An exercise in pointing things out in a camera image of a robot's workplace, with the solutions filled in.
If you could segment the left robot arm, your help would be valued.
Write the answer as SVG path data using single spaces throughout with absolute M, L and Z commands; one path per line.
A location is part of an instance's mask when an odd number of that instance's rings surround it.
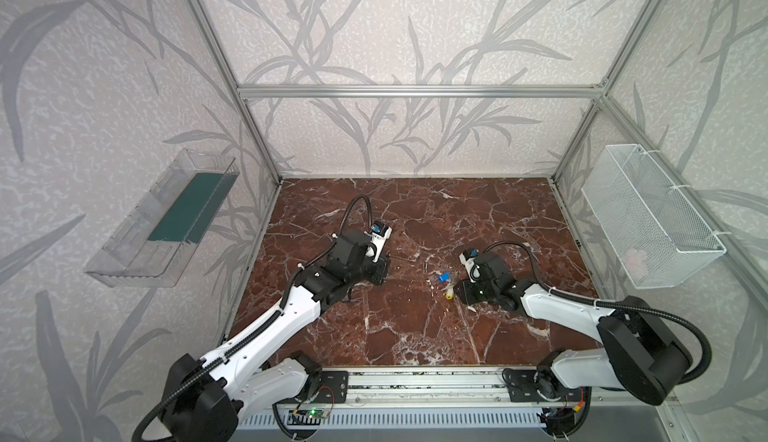
M 232 339 L 196 359 L 185 354 L 168 371 L 162 400 L 132 436 L 140 441 L 159 420 L 171 441 L 227 441 L 247 416 L 305 392 L 320 368 L 294 355 L 264 363 L 290 338 L 342 301 L 359 283 L 383 284 L 391 227 L 345 230 L 310 262 L 299 265 L 280 301 Z

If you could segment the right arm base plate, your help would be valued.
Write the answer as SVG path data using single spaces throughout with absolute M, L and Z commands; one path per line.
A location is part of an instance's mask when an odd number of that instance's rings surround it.
M 566 388 L 548 371 L 504 368 L 501 376 L 511 402 L 575 405 L 583 399 L 580 388 Z

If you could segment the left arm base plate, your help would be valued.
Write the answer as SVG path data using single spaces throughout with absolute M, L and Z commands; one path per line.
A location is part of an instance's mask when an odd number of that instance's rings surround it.
M 324 404 L 344 403 L 348 388 L 348 371 L 321 370 L 309 375 L 296 399 L 301 402 Z

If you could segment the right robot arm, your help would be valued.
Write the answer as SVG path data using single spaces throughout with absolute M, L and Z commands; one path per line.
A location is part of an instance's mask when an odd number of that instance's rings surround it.
M 676 386 L 694 381 L 709 368 L 712 349 L 704 333 L 640 298 L 591 299 L 548 287 L 540 281 L 536 263 L 531 277 L 519 279 L 491 250 L 468 249 L 459 260 L 467 276 L 457 283 L 455 293 L 465 305 L 488 303 L 599 343 L 597 349 L 557 351 L 541 362 L 541 393 L 600 387 L 623 390 L 658 406 Z

